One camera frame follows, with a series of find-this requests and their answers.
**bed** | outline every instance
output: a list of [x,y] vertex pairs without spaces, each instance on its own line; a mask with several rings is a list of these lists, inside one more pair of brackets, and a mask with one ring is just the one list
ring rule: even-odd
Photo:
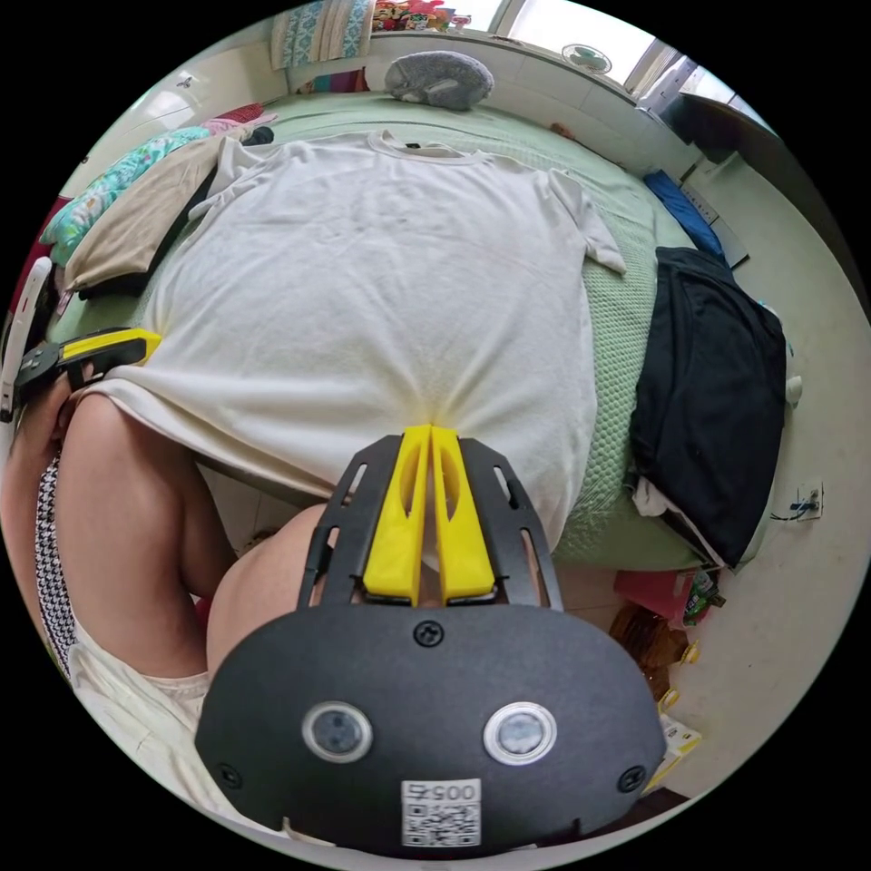
[[[400,103],[382,94],[315,94],[273,103],[278,114],[270,127],[276,142],[317,139],[342,132],[387,128],[405,142],[444,142],[460,151],[513,157],[534,168],[555,167],[582,181],[607,220],[628,266],[625,279],[587,259],[584,281],[595,336],[598,413],[581,495],[575,504],[555,558],[563,562],[634,570],[683,569],[701,559],[659,521],[641,517],[624,478],[629,463],[629,422],[635,385],[641,372],[655,295],[657,246],[691,246],[689,237],[638,179],[622,168],[538,125],[488,108],[455,114]],[[172,253],[191,224],[176,241]],[[139,298],[73,297],[53,317],[48,338],[62,342],[102,328],[138,326],[151,284]],[[212,465],[247,480],[234,470]],[[300,507],[311,497],[276,489],[266,481],[248,481]],[[763,527],[745,560],[755,555]]]

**printed number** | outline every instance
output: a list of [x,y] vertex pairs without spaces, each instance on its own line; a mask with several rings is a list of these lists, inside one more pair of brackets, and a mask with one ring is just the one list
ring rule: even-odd
[[408,786],[408,792],[415,798],[428,798],[432,801],[475,801],[475,787],[468,783],[462,787],[451,784],[449,787],[432,788],[427,788],[422,783],[412,783]]

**person's arm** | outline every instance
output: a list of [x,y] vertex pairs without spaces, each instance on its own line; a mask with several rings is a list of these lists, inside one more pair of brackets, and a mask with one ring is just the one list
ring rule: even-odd
[[48,460],[28,451],[16,438],[6,462],[0,492],[0,526],[6,553],[24,605],[43,642],[46,641],[36,592],[36,504],[39,479]]
[[24,409],[0,489],[0,527],[24,605],[46,640],[36,590],[36,507],[39,479],[59,449],[74,402],[64,375]]

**screw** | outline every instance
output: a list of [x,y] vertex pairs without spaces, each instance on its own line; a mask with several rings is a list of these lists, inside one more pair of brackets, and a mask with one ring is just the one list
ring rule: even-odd
[[435,647],[444,637],[445,630],[435,620],[424,620],[415,627],[415,641],[421,647]]
[[218,766],[218,771],[220,772],[220,779],[223,781],[225,787],[228,789],[241,789],[242,778],[235,768],[221,763]]
[[617,781],[617,789],[620,792],[634,792],[647,777],[647,771],[642,765],[633,765],[620,775]]

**houndstooth fabric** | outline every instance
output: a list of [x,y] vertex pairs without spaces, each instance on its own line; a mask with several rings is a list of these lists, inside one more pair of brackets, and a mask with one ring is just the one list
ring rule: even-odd
[[54,491],[57,487],[59,459],[60,456],[56,456],[39,479],[39,499],[36,505],[36,590],[39,594],[39,612],[49,645],[57,664],[69,678],[68,659],[70,648],[75,644],[75,623],[54,529]]

